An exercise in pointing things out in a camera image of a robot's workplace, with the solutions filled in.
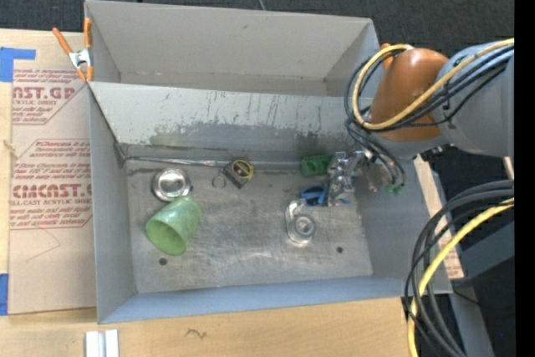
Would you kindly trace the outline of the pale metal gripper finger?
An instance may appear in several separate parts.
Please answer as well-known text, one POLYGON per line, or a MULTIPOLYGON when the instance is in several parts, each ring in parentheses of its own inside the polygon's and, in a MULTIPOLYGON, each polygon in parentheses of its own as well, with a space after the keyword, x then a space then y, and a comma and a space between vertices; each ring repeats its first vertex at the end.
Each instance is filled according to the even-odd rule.
POLYGON ((345 174, 340 178, 339 199, 342 203, 351 203, 350 197, 354 193, 354 174, 345 174))
POLYGON ((342 174, 338 168, 333 168, 329 171, 329 178, 327 180, 327 206, 335 206, 339 200, 342 192, 342 174))

